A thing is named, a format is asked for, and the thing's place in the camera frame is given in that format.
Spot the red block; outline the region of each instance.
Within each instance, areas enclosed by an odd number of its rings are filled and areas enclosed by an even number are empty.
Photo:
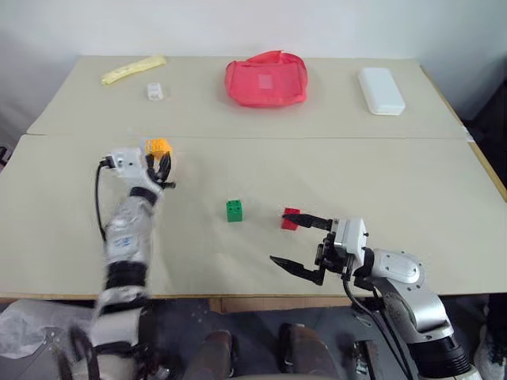
[[[284,215],[285,214],[301,214],[301,210],[298,210],[297,208],[285,208]],[[298,229],[298,225],[291,222],[290,220],[282,218],[282,230],[291,230],[296,231]]]

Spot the green toy block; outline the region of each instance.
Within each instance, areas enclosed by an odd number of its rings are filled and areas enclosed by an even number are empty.
[[[226,205],[226,211],[228,222],[241,222],[243,220],[241,200],[229,200]]]

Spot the red pouch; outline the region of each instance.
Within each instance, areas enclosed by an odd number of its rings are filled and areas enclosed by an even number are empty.
[[[227,93],[247,107],[292,105],[307,99],[307,68],[297,55],[267,51],[225,70]]]

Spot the white container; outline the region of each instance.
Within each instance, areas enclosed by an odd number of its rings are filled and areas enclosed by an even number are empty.
[[[365,67],[359,73],[359,83],[371,113],[397,116],[405,109],[405,101],[389,69]]]

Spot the shoe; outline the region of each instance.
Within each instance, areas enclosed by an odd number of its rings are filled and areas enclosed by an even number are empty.
[[[486,326],[481,327],[481,342],[474,354],[474,365],[482,380],[504,380],[507,348],[496,344]]]

